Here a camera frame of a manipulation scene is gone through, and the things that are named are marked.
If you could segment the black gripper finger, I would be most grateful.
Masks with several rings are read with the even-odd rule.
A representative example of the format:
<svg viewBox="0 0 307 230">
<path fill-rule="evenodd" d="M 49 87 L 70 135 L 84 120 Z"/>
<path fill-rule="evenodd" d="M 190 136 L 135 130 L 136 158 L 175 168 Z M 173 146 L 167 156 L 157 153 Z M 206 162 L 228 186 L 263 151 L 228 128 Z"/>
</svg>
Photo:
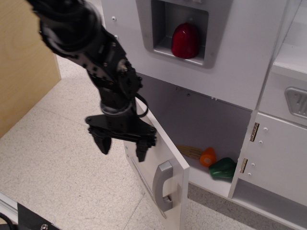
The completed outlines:
<svg viewBox="0 0 307 230">
<path fill-rule="evenodd" d="M 96 145 L 98 146 L 98 148 L 100 149 L 100 151 L 107 155 L 109 153 L 109 150 L 111 148 L 111 143 L 112 143 L 112 139 L 110 136 L 93 136 L 94 137 L 94 141 L 96 143 Z"/>
<path fill-rule="evenodd" d="M 136 155 L 138 157 L 139 162 L 144 162 L 145 161 L 145 157 L 146 157 L 146 153 L 150 147 L 150 145 L 148 144 L 148 142 L 146 140 L 140 140 L 137 144 L 136 144 Z"/>
</svg>

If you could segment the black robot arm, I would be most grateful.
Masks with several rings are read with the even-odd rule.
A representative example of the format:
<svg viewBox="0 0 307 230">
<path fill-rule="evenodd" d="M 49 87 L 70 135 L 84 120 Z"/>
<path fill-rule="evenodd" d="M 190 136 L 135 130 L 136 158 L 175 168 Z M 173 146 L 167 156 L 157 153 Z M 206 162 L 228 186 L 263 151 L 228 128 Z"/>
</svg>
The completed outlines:
<svg viewBox="0 0 307 230">
<path fill-rule="evenodd" d="M 138 160 L 144 161 L 147 150 L 156 144 L 156 129 L 137 113 L 142 79 L 118 40 L 103 27 L 95 6 L 85 0 L 32 0 L 30 4 L 46 46 L 86 69 L 99 91 L 102 114 L 85 121 L 101 152 L 108 154 L 111 140 L 121 139 L 134 142 Z"/>
</svg>

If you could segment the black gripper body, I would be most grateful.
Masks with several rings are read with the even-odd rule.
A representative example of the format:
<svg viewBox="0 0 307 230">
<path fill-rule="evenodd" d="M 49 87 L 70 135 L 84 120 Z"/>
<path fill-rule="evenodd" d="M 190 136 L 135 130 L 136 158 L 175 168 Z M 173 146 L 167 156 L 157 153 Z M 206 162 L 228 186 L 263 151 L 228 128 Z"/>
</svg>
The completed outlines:
<svg viewBox="0 0 307 230">
<path fill-rule="evenodd" d="M 138 143 L 146 140 L 150 147 L 156 145 L 156 129 L 142 120 L 149 110 L 139 115 L 128 112 L 121 116 L 92 115 L 85 119 L 92 136 L 110 136 L 111 139 L 120 139 Z"/>
</svg>

